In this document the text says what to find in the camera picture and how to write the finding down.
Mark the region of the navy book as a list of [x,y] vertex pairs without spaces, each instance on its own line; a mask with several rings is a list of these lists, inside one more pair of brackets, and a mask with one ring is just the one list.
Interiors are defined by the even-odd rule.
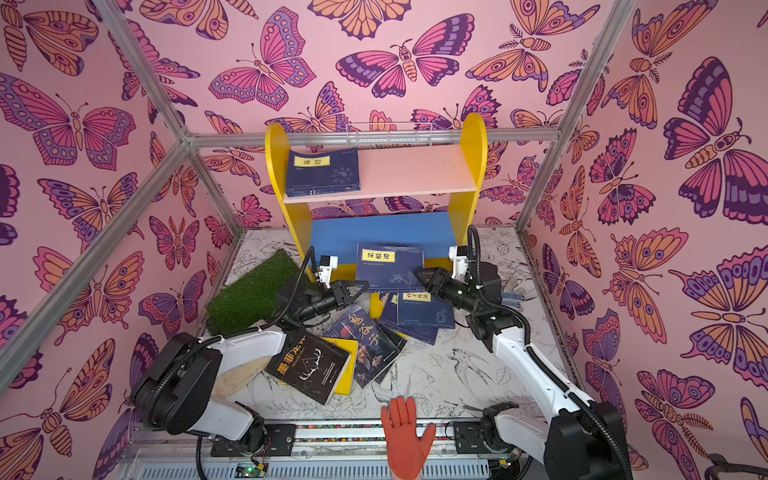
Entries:
[[371,292],[420,292],[423,284],[415,271],[423,267],[424,254],[420,247],[357,245],[356,279],[367,281]]
[[361,189],[357,149],[306,155],[290,152],[285,195],[290,198]]
[[406,326],[398,324],[398,306],[397,295],[387,294],[382,298],[383,309],[378,319],[380,325],[396,332],[401,336],[406,336],[429,345],[434,345],[438,329],[433,327]]
[[428,292],[400,293],[397,324],[406,327],[454,329],[454,309]]

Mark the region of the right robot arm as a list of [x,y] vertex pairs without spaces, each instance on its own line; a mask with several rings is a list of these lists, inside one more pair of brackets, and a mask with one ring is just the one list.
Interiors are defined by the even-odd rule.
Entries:
[[522,313],[487,297],[476,229],[468,238],[464,279],[442,267],[422,268],[415,275],[428,293],[466,313],[475,338],[523,383],[541,411],[541,419],[528,418],[516,407],[485,414],[491,447],[520,449],[551,479],[632,478],[618,409],[596,402],[559,372],[534,344]]

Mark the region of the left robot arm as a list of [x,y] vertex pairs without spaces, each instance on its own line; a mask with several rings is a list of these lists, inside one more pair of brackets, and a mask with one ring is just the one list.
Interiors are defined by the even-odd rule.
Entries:
[[316,260],[309,252],[300,269],[310,270],[318,286],[310,287],[307,276],[299,274],[285,285],[268,320],[208,339],[186,333],[172,337],[131,391],[130,402],[145,427],[228,441],[245,452],[262,448],[268,438],[264,418],[214,394],[218,380],[254,361],[267,374],[325,404],[354,360],[340,346],[311,334],[308,323],[353,306],[369,288],[365,280],[333,280],[336,267],[336,257]]

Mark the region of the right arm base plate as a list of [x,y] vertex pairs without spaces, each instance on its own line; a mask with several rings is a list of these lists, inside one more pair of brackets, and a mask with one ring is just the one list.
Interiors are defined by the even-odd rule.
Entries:
[[451,422],[456,452],[497,457],[528,454],[544,458],[547,425],[527,417],[503,415],[487,419]]

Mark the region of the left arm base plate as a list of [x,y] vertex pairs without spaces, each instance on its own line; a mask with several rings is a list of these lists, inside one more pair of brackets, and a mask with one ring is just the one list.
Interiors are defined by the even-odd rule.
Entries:
[[217,437],[213,441],[210,455],[217,457],[289,457],[292,454],[297,425],[291,423],[268,423],[249,432],[238,441]]

